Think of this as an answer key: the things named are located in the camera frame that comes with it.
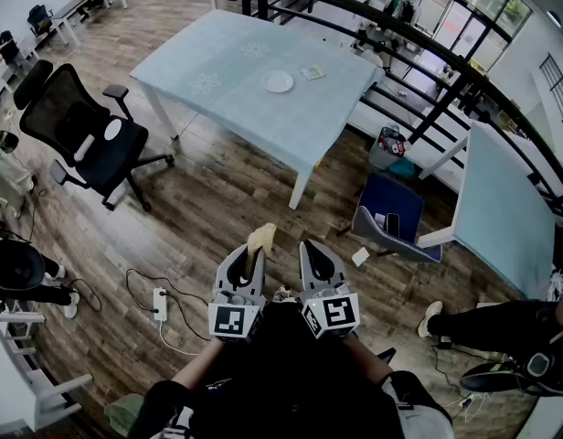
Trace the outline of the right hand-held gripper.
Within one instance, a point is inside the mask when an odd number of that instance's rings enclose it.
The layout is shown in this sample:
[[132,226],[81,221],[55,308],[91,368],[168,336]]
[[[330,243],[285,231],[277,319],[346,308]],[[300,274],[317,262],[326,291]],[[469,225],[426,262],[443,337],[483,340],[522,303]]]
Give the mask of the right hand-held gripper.
[[[358,295],[346,284],[342,259],[321,242],[300,243],[302,316],[315,339],[344,337],[360,326]],[[330,287],[313,291],[316,287]]]

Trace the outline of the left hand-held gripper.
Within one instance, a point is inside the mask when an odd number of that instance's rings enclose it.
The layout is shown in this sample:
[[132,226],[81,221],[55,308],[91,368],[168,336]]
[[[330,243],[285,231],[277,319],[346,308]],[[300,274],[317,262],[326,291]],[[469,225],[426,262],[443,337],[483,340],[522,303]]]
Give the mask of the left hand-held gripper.
[[237,291],[247,286],[249,293],[261,293],[266,270],[266,252],[258,249],[250,260],[246,277],[248,246],[238,247],[219,265],[213,301],[208,305],[209,334],[223,341],[251,342],[263,320],[266,299],[262,296],[243,295]]

